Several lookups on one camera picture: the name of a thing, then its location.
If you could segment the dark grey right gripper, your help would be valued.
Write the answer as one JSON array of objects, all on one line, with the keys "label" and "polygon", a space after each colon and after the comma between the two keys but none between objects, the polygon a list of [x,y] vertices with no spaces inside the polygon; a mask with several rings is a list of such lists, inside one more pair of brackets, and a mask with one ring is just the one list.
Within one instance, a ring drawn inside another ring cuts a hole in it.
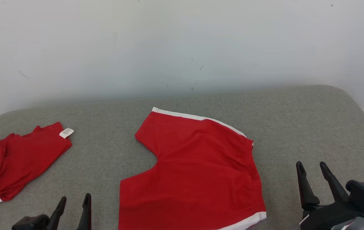
[{"label": "dark grey right gripper", "polygon": [[316,209],[320,204],[320,200],[314,195],[310,187],[302,162],[298,161],[296,163],[296,170],[301,207],[305,211],[311,211],[300,222],[300,229],[331,230],[335,226],[350,224],[358,217],[363,218],[364,210],[346,202],[348,201],[349,195],[327,164],[320,162],[320,168],[324,179],[328,182],[335,202]]}]

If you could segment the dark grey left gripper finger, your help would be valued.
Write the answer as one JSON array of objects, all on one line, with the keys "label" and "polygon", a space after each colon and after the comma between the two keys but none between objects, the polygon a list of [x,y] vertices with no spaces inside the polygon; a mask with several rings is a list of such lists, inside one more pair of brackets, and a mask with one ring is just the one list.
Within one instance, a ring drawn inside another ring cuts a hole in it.
[{"label": "dark grey left gripper finger", "polygon": [[78,224],[77,230],[92,230],[92,214],[91,214],[92,198],[90,193],[86,193],[82,203],[83,212]]},{"label": "dark grey left gripper finger", "polygon": [[63,196],[49,219],[46,230],[57,230],[61,216],[64,214],[66,197]]}]

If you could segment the red Bulls jersey white sleeves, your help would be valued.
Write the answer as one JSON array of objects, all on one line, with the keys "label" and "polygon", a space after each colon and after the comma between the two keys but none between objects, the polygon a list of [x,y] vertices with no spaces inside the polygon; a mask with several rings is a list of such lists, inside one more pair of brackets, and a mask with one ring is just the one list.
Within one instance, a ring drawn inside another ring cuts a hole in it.
[{"label": "red Bulls jersey white sleeves", "polygon": [[0,203],[12,200],[71,146],[71,128],[60,122],[0,140]]}]

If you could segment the red shorts with white trim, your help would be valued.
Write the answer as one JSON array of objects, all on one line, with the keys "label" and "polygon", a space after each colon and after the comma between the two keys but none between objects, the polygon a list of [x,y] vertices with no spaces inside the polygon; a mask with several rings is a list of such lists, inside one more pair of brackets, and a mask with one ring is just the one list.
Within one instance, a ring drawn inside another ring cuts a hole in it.
[{"label": "red shorts with white trim", "polygon": [[234,127],[154,107],[135,138],[157,162],[120,182],[118,230],[246,230],[267,217],[254,142]]}]

